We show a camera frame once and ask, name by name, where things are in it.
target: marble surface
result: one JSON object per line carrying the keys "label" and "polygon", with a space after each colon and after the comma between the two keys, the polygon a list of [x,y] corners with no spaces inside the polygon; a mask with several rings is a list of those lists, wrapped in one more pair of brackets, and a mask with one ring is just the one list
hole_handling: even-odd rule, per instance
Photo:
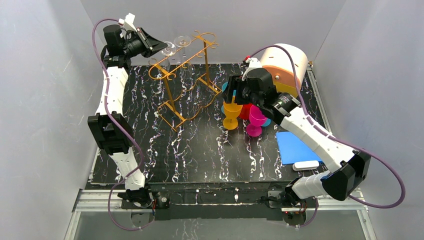
{"label": "marble surface", "polygon": [[[211,64],[210,79],[221,87],[230,75],[240,75],[244,69],[240,64]],[[193,65],[192,77],[188,72],[178,72],[178,77],[169,82],[174,98],[182,89],[189,89],[203,73],[205,65]],[[176,108],[184,117],[191,117],[201,105],[212,100],[212,93],[200,83],[183,94],[175,103]],[[308,74],[301,94],[309,114],[324,125]],[[314,171],[294,172],[291,165],[282,165],[275,135],[284,129],[274,123],[263,127],[259,137],[246,134],[246,120],[239,119],[235,130],[223,128],[225,115],[221,112],[220,96],[175,132],[157,112],[158,106],[167,99],[164,83],[150,79],[148,67],[132,68],[125,87],[123,112],[143,150],[141,170],[149,183],[291,181],[297,176],[325,170],[320,166]],[[179,123],[170,110],[165,108],[161,113],[173,125]],[[140,160],[138,152],[135,158]],[[104,151],[97,152],[95,161],[92,184],[113,184],[122,177]]]}

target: cable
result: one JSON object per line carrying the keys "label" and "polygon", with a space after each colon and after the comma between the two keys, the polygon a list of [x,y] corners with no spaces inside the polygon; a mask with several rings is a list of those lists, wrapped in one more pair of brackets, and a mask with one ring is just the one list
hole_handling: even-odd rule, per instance
{"label": "cable", "polygon": [[302,212],[302,209],[304,208],[304,203],[302,202],[301,204],[300,204],[300,209],[299,209],[299,211],[297,212],[297,213],[301,213]]}
{"label": "cable", "polygon": [[308,203],[305,201],[305,208],[303,209],[302,213],[306,212],[307,208],[308,208]]}
{"label": "cable", "polygon": [[153,206],[151,207],[151,212],[153,214],[153,217],[156,215],[156,199],[154,200]]}
{"label": "cable", "polygon": [[125,47],[126,49],[128,49],[128,40],[130,40],[130,38],[128,38],[130,36],[131,32],[128,32],[124,27],[120,28],[121,30],[125,31]]}
{"label": "cable", "polygon": [[[250,57],[252,58],[254,55],[256,55],[260,51],[265,50],[267,48],[278,48],[278,49],[283,50],[287,54],[287,57],[288,57],[288,59],[290,59],[291,67],[293,69],[294,83],[296,85],[297,95],[299,96],[300,103],[301,103],[303,112],[304,112],[304,114],[306,116],[306,119],[308,120],[308,122],[311,125],[313,125],[313,128],[314,129],[316,129],[320,134],[322,134],[322,135],[324,135],[324,136],[327,137],[327,134],[323,130],[321,130],[318,126],[316,126],[316,125],[313,124],[312,117],[309,115],[309,113],[308,113],[308,111],[307,111],[307,109],[305,107],[305,101],[304,101],[304,98],[301,95],[301,87],[299,86],[298,78],[297,78],[297,75],[296,75],[295,63],[293,62],[293,59],[292,59],[292,56],[290,55],[290,53],[284,47],[282,47],[282,46],[279,46],[279,45],[269,45],[269,46],[266,46],[266,47],[263,47],[263,48],[257,50],[252,55],[250,55]],[[356,198],[356,197],[354,197],[352,195],[349,195],[349,197],[351,199],[353,199],[353,200],[355,200],[355,201],[357,201],[357,202],[359,202],[361,204],[367,205],[369,207],[378,208],[378,209],[391,209],[391,208],[397,207],[398,205],[400,205],[404,201],[405,195],[406,195],[404,181],[402,180],[401,176],[395,171],[395,169],[392,166],[390,166],[386,161],[384,161],[383,159],[381,159],[380,157],[378,157],[377,155],[375,155],[374,153],[372,153],[372,152],[370,152],[368,150],[365,150],[365,149],[363,149],[361,147],[358,147],[358,146],[355,146],[353,144],[350,144],[350,143],[348,143],[346,141],[337,139],[334,136],[329,135],[328,138],[331,139],[331,140],[333,140],[333,141],[335,141],[335,142],[338,142],[340,144],[349,146],[349,147],[351,147],[351,148],[353,148],[355,150],[362,151],[362,152],[370,155],[371,157],[375,158],[376,160],[378,160],[380,163],[382,163],[386,168],[388,168],[390,170],[390,172],[394,175],[394,177],[397,179],[397,181],[399,182],[399,185],[400,185],[401,193],[400,193],[399,199],[395,203],[392,203],[392,204],[389,204],[389,205],[373,204],[373,203],[369,203],[369,202],[363,201],[361,199],[358,199],[358,198]]]}
{"label": "cable", "polygon": [[111,212],[111,197],[112,197],[112,192],[114,191],[114,189],[117,187],[117,186],[119,186],[119,185],[121,185],[121,184],[123,184],[123,183],[125,183],[125,180],[131,175],[131,174],[133,174],[135,171],[137,171],[138,169],[140,169],[140,167],[142,166],[142,163],[143,163],[143,151],[142,151],[142,149],[140,148],[140,146],[137,144],[137,142],[136,142],[136,140],[131,136],[131,134],[129,134],[120,124],[119,124],[119,122],[118,121],[116,121],[115,119],[114,119],[114,117],[111,115],[111,113],[109,112],[109,109],[108,109],[108,92],[109,92],[109,85],[110,85],[110,79],[109,79],[109,74],[108,74],[108,71],[107,71],[107,69],[106,69],[106,66],[105,66],[105,64],[103,63],[103,61],[102,61],[102,59],[101,59],[101,57],[100,57],[100,55],[99,55],[99,52],[97,51],[97,47],[96,47],[96,38],[95,38],[95,36],[96,36],[96,28],[97,28],[97,26],[100,24],[100,23],[102,23],[102,22],[104,22],[104,21],[115,21],[115,22],[118,22],[118,20],[116,20],[116,19],[113,19],[113,18],[105,18],[105,19],[102,19],[102,20],[100,20],[100,21],[98,21],[95,25],[94,25],[94,27],[93,27],[93,30],[92,30],[92,32],[91,32],[91,41],[92,41],[92,44],[93,44],[93,48],[94,48],[94,53],[95,53],[95,56],[97,57],[97,59],[98,59],[98,61],[99,61],[99,63],[100,63],[100,65],[101,65],[101,68],[103,69],[103,72],[104,72],[104,75],[106,76],[106,91],[105,91],[105,95],[104,95],[104,109],[105,109],[105,111],[106,111],[106,114],[107,114],[107,116],[110,118],[110,120],[113,122],[113,124],[116,126],[116,127],[118,127],[121,131],[122,131],[122,133],[131,141],[131,143],[135,146],[135,148],[137,149],[137,151],[140,153],[140,164],[136,167],[136,168],[134,168],[132,171],[130,171],[121,181],[119,181],[118,183],[116,183],[115,185],[113,185],[112,186],[112,188],[110,189],[110,192],[109,192],[109,197],[108,197],[108,199],[107,199],[107,213],[109,214],[109,217],[110,217],[110,219],[112,220],[112,222],[116,225],[116,226],[118,226],[119,228],[121,228],[121,229],[123,229],[123,230],[127,230],[127,231],[138,231],[138,230],[140,230],[140,229],[143,229],[143,228],[145,228],[145,227],[147,227],[148,225],[150,225],[150,223],[152,223],[152,221],[151,222],[149,222],[149,223],[147,223],[146,225],[144,225],[144,226],[139,226],[139,227],[137,227],[137,228],[128,228],[128,227],[125,227],[125,226],[122,226],[122,225],[120,225],[115,219],[114,219],[114,217],[112,216],[112,212]]}
{"label": "cable", "polygon": [[318,198],[316,198],[316,197],[314,197],[314,198],[315,198],[315,210],[313,211],[312,217],[309,219],[309,221],[305,222],[304,224],[296,225],[296,226],[293,226],[293,227],[297,227],[297,226],[299,226],[299,228],[306,227],[310,223],[312,223],[312,221],[315,219],[315,216],[317,215],[317,212],[318,212],[318,206],[319,205],[318,205]]}
{"label": "cable", "polygon": [[150,203],[149,203],[149,205],[147,205],[147,206],[140,206],[140,208],[142,208],[142,209],[147,209],[148,207],[150,207],[152,204],[153,204],[153,202],[154,202],[155,200],[152,200]]}

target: metal frame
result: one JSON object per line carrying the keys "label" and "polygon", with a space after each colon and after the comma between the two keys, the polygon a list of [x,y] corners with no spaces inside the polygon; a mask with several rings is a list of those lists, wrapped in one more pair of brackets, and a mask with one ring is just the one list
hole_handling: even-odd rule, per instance
{"label": "metal frame", "polygon": [[[320,93],[318,91],[317,80],[315,75],[312,72],[311,65],[306,69],[310,82],[312,84],[313,92],[316,96],[319,110],[321,111],[322,118],[324,121],[325,128],[331,132],[330,124],[321,100]],[[94,164],[96,162],[98,149],[94,156]],[[89,181],[92,179],[93,169],[91,170]],[[80,192],[79,198],[76,200],[74,212],[72,213],[68,229],[66,231],[65,240],[73,240],[77,230],[77,226],[80,220],[81,212],[107,212],[108,211],[108,197],[110,190],[82,190]],[[117,196],[118,193],[125,192],[125,190],[114,190],[113,195],[110,201],[111,211],[113,212],[135,212],[150,213],[150,209],[122,209],[121,208],[121,198]],[[361,192],[361,189],[358,187],[352,195],[364,200],[364,196]],[[346,199],[345,201],[338,201],[330,196],[319,196],[318,198],[319,208],[318,211],[341,211],[341,210],[356,210],[358,214],[358,220],[362,226],[363,234],[366,240],[376,240],[376,234],[374,232],[373,226],[371,224],[370,217],[368,215],[368,207],[363,205],[353,199]],[[292,211],[292,208],[282,208],[281,211]],[[308,208],[307,211],[314,211],[314,208]]]}
{"label": "metal frame", "polygon": [[88,181],[89,183],[92,182],[93,180],[93,173],[94,173],[94,168],[96,166],[96,160],[97,160],[97,156],[99,155],[100,152],[100,148],[97,147],[94,153],[94,159],[93,159],[93,165],[91,166],[91,170],[90,170],[90,174],[88,175]]}
{"label": "metal frame", "polygon": [[[192,34],[192,36],[194,37],[191,41],[190,41],[190,45],[191,43],[195,42],[196,40],[200,40],[201,42],[203,42],[203,49],[201,49],[200,51],[198,51],[196,54],[194,54],[192,57],[188,58],[186,61],[182,62],[180,65],[176,66],[174,69],[172,69],[170,72],[168,72],[166,69],[164,69],[163,67],[161,67],[161,63],[165,60],[167,60],[170,56],[166,56],[164,57],[162,60],[160,60],[159,62],[156,62],[155,64],[153,64],[150,69],[148,70],[148,75],[152,80],[160,80],[163,81],[165,83],[165,90],[166,93],[168,95],[168,100],[165,101],[164,103],[162,103],[161,105],[159,105],[157,107],[157,114],[165,121],[165,123],[167,123],[172,130],[174,130],[175,132],[178,132],[178,128],[181,127],[186,121],[191,121],[194,118],[196,118],[198,116],[198,114],[205,108],[207,108],[209,105],[211,105],[214,101],[215,98],[218,96],[218,94],[221,93],[221,89],[215,85],[214,82],[211,81],[210,77],[209,77],[209,64],[208,64],[208,48],[210,49],[215,49],[218,46],[218,43],[215,42],[216,36],[215,34],[211,33],[211,32],[205,32],[200,34],[200,32],[195,31],[197,33],[197,35]],[[207,40],[205,37],[213,37],[213,41],[209,41]],[[182,49],[184,49],[185,47],[180,47],[179,49],[176,50],[176,52],[181,51]],[[172,81],[176,76],[177,76],[177,70],[180,69],[186,69],[187,68],[187,64],[190,64],[190,60],[192,60],[194,57],[198,57],[198,58],[203,58],[204,57],[204,64],[205,64],[205,68],[206,68],[206,73],[201,75],[199,78],[197,78],[194,82],[194,84],[188,89],[188,90],[182,90],[181,93],[179,94],[179,96],[175,99],[173,99],[172,97],[172,93],[171,93],[171,89],[170,86],[168,85],[168,81]],[[153,69],[159,70],[159,72],[162,73],[162,75],[160,77],[155,77],[154,75],[152,75],[151,71]],[[193,115],[193,116],[183,116],[182,113],[178,112],[177,109],[175,108],[175,102],[179,101],[180,98],[183,96],[183,93],[187,93],[192,91],[198,84],[198,82],[203,83],[204,85],[206,85],[208,88],[210,88],[213,91],[213,97],[212,100],[210,100],[210,102],[206,105],[202,105],[200,106],[199,110],[197,110],[197,112]],[[176,126],[174,126],[173,124],[171,124],[162,114],[161,114],[161,110],[163,109],[163,107],[168,107],[169,110],[171,110],[180,120],[180,123],[178,123]]]}

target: white eraser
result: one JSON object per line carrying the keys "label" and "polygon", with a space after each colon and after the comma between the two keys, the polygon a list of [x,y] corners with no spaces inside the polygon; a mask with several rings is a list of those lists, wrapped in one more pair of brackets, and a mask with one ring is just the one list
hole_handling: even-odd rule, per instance
{"label": "white eraser", "polygon": [[320,162],[318,162],[317,160],[300,161],[300,162],[295,162],[293,164],[293,170],[295,171],[312,170],[312,169],[318,168],[319,166],[320,166]]}

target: wine glass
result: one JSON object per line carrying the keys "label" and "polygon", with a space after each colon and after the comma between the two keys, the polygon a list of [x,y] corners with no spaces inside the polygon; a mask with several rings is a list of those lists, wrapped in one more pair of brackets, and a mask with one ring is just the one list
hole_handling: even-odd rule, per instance
{"label": "wine glass", "polygon": [[180,51],[180,64],[183,64],[181,67],[181,73],[185,71],[189,71],[190,75],[192,74],[192,66],[189,62],[185,63],[187,61],[187,55],[186,55],[186,47],[190,45],[192,42],[192,39],[187,35],[178,36],[174,39],[174,43],[177,47],[182,48]]}
{"label": "wine glass", "polygon": [[173,44],[170,41],[164,41],[164,43],[168,44],[167,47],[165,47],[164,49],[162,49],[162,51],[160,51],[160,53],[166,58],[165,60],[163,60],[160,63],[160,66],[165,69],[167,72],[170,71],[171,69],[171,62],[170,62],[170,56],[174,55],[177,52],[177,47],[175,46],[175,44]]}

